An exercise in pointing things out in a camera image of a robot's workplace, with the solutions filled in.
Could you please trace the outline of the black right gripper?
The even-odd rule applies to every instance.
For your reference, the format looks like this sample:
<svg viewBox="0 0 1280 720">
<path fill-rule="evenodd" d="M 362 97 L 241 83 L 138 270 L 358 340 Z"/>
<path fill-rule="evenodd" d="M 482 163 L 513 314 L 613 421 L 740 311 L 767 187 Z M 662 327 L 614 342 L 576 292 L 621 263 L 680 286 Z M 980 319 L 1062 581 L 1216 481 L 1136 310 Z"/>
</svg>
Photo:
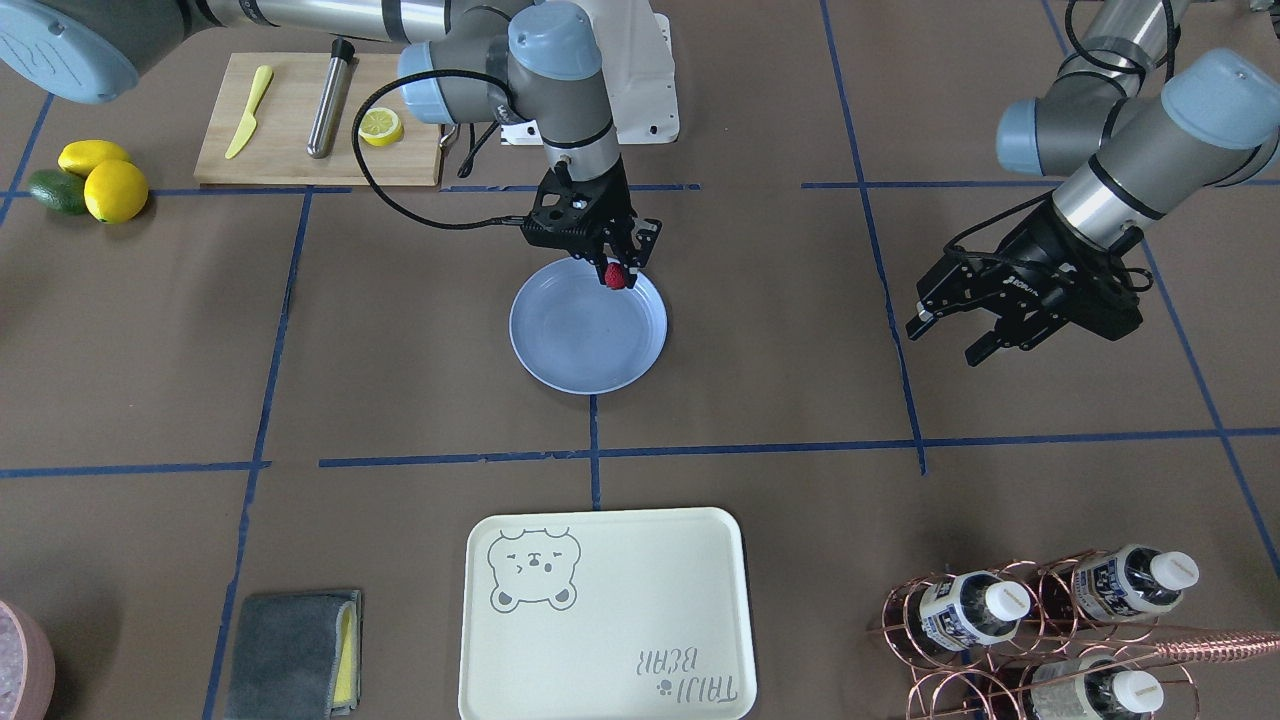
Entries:
<svg viewBox="0 0 1280 720">
<path fill-rule="evenodd" d="M 563 250 L 594 263 L 599 281 L 604 281 L 609 263 L 626 263 L 626 287 L 631 290 L 662 227 L 662 220 L 637 220 L 625 163 L 617 159 L 594 179 L 573 179 L 568 163 L 557 161 L 538 186 L 535 205 L 520 229 L 535 247 Z"/>
</svg>

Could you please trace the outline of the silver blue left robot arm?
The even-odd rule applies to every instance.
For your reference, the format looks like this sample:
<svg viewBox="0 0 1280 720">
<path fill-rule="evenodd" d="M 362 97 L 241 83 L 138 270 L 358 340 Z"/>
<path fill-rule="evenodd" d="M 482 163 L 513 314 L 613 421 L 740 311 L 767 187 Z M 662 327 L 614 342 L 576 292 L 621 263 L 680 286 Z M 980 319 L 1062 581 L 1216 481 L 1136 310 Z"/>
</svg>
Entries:
<svg viewBox="0 0 1280 720">
<path fill-rule="evenodd" d="M 1175 67 L 1185 1 L 1106 1 L 1041 97 L 1011 104 L 1000 164 L 1062 183 L 1014 208 L 1019 223 L 991 251 L 950 240 L 918 281 L 920 338 L 937 320 L 984 310 L 995 327 L 970 365 L 1028 351 L 1065 325 L 1120 340 L 1142 323 L 1152 274 L 1124 261 L 1203 187 L 1229 187 L 1277 159 L 1277 81 L 1229 49 Z"/>
</svg>

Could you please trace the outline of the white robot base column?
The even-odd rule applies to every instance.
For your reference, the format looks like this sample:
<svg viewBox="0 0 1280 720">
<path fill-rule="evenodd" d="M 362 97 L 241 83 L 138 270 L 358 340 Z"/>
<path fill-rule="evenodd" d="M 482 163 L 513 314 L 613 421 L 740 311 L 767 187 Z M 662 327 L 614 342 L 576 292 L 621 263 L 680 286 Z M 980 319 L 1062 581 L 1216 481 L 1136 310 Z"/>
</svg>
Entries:
<svg viewBox="0 0 1280 720">
<path fill-rule="evenodd" d="M 673 143 L 681 132 L 669 19 L 649 1 L 577 1 L 589 17 L 620 143 Z"/>
</svg>

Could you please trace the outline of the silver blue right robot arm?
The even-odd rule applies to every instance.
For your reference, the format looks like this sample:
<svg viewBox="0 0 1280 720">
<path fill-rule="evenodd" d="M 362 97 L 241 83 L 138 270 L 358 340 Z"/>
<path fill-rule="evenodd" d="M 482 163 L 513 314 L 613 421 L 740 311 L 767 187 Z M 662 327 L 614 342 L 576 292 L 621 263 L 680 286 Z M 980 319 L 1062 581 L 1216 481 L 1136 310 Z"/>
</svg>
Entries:
<svg viewBox="0 0 1280 720">
<path fill-rule="evenodd" d="M 187 38 L 234 26 L 292 27 L 402 46 L 399 91 L 429 124 L 536 123 L 548 172 L 534 208 L 493 217 L 534 247 L 631 288 L 660 233 L 636 214 L 589 14 L 571 1 L 5 1 L 3 60 L 50 94 L 110 102 Z"/>
</svg>

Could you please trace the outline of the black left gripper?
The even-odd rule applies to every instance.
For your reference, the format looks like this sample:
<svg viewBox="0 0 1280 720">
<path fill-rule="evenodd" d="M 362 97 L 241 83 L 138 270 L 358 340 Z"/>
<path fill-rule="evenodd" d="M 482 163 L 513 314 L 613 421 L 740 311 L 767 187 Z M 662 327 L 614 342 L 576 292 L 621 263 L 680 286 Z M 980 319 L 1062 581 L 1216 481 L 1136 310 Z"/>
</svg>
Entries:
<svg viewBox="0 0 1280 720">
<path fill-rule="evenodd" d="M 1068 324 L 1120 340 L 1143 322 L 1144 288 L 1134 279 L 1144 272 L 1123 260 L 1143 238 L 1129 225 L 1117 245 L 1096 249 L 1057 217 L 1048 196 L 1036 196 L 943 246 L 918 282 L 906 336 L 918 341 L 943 316 L 986 310 L 997 322 L 965 350 L 969 366 L 1001 350 L 1030 351 Z"/>
</svg>

